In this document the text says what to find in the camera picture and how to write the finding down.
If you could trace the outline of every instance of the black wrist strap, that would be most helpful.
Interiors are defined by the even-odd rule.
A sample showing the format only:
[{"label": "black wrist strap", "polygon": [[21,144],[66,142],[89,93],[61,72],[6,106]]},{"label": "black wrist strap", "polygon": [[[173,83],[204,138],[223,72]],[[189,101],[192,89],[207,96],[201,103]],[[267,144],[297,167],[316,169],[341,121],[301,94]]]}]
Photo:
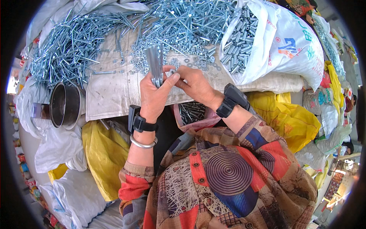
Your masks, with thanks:
[{"label": "black wrist strap", "polygon": [[220,107],[216,110],[216,113],[218,116],[222,118],[227,118],[231,114],[235,105],[237,105],[235,101],[225,96],[224,101],[222,102]]},{"label": "black wrist strap", "polygon": [[147,123],[146,119],[140,116],[140,113],[137,113],[135,119],[133,121],[133,128],[137,132],[142,133],[143,131],[156,131],[158,130],[158,125]]}]

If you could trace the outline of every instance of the hand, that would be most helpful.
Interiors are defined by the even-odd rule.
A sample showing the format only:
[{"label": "hand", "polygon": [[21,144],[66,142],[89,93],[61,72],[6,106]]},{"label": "hand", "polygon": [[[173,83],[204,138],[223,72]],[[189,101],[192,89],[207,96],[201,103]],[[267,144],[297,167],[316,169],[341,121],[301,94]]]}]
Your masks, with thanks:
[{"label": "hand", "polygon": [[214,90],[199,69],[180,66],[177,70],[180,80],[175,86],[184,90],[192,99],[216,111],[224,100],[224,95]]},{"label": "hand", "polygon": [[307,20],[310,24],[314,24],[314,19],[313,19],[309,14],[306,14],[306,20]]},{"label": "hand", "polygon": [[147,123],[156,123],[157,118],[164,110],[170,90],[179,80],[179,74],[171,75],[169,78],[166,76],[165,72],[171,69],[175,69],[175,67],[172,65],[163,66],[164,83],[160,88],[153,85],[150,72],[140,82],[140,116],[146,118]]}]

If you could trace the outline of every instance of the pink plastic bag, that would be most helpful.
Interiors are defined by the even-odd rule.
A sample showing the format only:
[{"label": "pink plastic bag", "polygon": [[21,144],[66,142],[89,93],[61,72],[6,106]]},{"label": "pink plastic bag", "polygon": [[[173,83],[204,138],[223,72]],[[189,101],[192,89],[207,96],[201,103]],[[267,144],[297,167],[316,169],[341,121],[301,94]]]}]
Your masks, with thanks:
[{"label": "pink plastic bag", "polygon": [[179,113],[178,104],[173,105],[173,112],[175,121],[177,122],[178,128],[183,131],[187,132],[190,128],[193,128],[195,131],[198,131],[203,128],[213,127],[216,123],[218,123],[221,119],[220,116],[216,114],[212,109],[206,107],[205,111],[205,119],[197,122],[193,122],[191,124],[183,125],[182,118]]}]

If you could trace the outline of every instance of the silver bangle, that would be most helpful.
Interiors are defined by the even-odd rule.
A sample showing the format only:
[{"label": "silver bangle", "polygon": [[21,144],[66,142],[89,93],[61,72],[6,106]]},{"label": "silver bangle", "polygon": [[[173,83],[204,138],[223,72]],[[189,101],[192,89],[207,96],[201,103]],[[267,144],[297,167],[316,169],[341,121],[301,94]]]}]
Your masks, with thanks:
[{"label": "silver bangle", "polygon": [[142,143],[139,143],[138,141],[136,141],[133,137],[133,134],[131,134],[130,136],[130,140],[133,144],[135,144],[136,146],[140,147],[140,148],[144,148],[144,149],[150,149],[150,148],[153,148],[154,145],[156,145],[156,143],[158,143],[158,138],[155,137],[154,141],[152,143],[150,143],[149,145],[145,145],[145,144],[142,144]]}]

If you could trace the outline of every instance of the forearm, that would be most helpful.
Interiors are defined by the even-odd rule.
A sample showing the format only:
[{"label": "forearm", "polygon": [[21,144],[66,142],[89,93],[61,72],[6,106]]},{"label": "forearm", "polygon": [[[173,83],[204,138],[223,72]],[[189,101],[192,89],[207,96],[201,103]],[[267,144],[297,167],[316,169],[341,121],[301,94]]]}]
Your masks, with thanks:
[{"label": "forearm", "polygon": [[[216,111],[221,103],[224,100],[224,95],[222,93],[217,94],[213,99],[213,102],[209,104],[209,107]],[[244,124],[252,117],[253,115],[242,108],[240,105],[236,105],[232,110],[231,114],[227,118],[223,118],[223,121],[226,125],[237,134],[238,131],[244,126]]]},{"label": "forearm", "polygon": [[[147,123],[156,123],[156,119],[151,119],[144,108],[141,109],[140,116],[146,118]],[[142,133],[134,131],[134,139],[142,144],[151,144],[155,139],[155,131],[143,131]],[[153,148],[144,149],[132,143],[127,161],[135,165],[154,166]]]}]

